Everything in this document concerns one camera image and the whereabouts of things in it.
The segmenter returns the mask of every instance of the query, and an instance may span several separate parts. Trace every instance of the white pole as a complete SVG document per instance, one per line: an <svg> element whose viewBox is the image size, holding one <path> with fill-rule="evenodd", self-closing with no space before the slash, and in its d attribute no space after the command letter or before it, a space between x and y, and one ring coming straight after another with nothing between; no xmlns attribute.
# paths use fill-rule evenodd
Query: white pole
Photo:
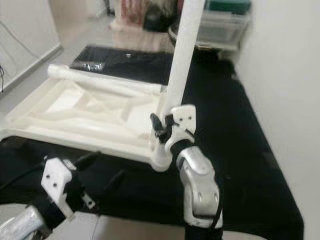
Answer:
<svg viewBox="0 0 320 240"><path fill-rule="evenodd" d="M184 0L162 120L173 107L181 105L204 7L205 0ZM166 153L165 145L157 142L151 157L153 169L166 171L171 161L172 157Z"/></svg>

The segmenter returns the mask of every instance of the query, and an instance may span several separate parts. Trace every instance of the gray floor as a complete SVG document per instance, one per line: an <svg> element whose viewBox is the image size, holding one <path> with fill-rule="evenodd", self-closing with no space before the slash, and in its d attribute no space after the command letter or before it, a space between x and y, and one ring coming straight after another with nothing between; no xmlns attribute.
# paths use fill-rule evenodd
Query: gray floor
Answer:
<svg viewBox="0 0 320 240"><path fill-rule="evenodd" d="M113 37L108 28L112 18L102 17L91 19L81 33L74 39L62 41L64 50L47 60L35 72L25 78L19 85L13 88L0 100L0 113L7 114L32 91L34 91L47 78L47 68L50 63L69 65L87 44L100 46L113 46ZM24 209L24 205L9 204L0 206L0 224L11 217L16 216ZM184 229L182 227L160 225L154 223L129 221L114 217L94 214L76 213L72 221L65 221L53 234L50 240L183 240ZM238 233L226 232L225 240L259 240L258 237L239 235Z"/></svg>

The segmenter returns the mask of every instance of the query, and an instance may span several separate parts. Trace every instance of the table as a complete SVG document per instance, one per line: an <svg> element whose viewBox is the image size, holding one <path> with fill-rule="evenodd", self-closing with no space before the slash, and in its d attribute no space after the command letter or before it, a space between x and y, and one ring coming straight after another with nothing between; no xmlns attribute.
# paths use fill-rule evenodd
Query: table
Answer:
<svg viewBox="0 0 320 240"><path fill-rule="evenodd" d="M167 84L172 58L168 53L87 46L77 60L105 62L103 74ZM196 106L195 141L224 186L224 229L269 240L302 240L301 214L233 65L218 61L214 53L195 52L183 103ZM0 143L0 184L46 155L74 161L85 153L11 136ZM42 172L34 172L12 185L0 193L0 204L27 204L45 194L41 177ZM80 180L98 200L95 213L184 224L183 186L174 164L159 173L145 163L101 155L80 173Z"/></svg>

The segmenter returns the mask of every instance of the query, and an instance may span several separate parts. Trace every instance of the clear plastic container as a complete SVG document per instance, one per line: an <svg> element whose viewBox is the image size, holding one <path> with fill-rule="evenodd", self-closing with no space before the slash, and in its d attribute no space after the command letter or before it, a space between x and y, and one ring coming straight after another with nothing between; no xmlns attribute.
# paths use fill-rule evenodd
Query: clear plastic container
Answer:
<svg viewBox="0 0 320 240"><path fill-rule="evenodd" d="M196 45L200 49L239 50L250 16L219 11L203 11Z"/></svg>
<svg viewBox="0 0 320 240"><path fill-rule="evenodd" d="M245 15L251 8L251 0L206 0L204 9Z"/></svg>

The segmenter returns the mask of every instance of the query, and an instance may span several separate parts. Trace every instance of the floor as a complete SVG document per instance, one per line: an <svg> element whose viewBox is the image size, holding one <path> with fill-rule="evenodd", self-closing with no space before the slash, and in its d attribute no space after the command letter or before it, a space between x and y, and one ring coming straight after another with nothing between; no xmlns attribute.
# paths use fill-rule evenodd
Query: floor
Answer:
<svg viewBox="0 0 320 240"><path fill-rule="evenodd" d="M88 21L86 0L49 0L51 12L62 46L67 46L83 32Z"/></svg>
<svg viewBox="0 0 320 240"><path fill-rule="evenodd" d="M100 46L113 46L112 33L108 25L111 17L91 19L86 25L72 29L63 41L64 49L48 59L35 72L24 79L0 100L0 117L10 112L33 90L41 85L47 78L47 68L50 63L69 65L87 44ZM8 204L0 206L0 224L12 218L24 209L24 205ZM184 228L154 223L130 221L107 216L96 216L88 213L75 213L76 218L65 221L48 238L50 240L183 240ZM225 232L224 240L260 240L246 234Z"/></svg>

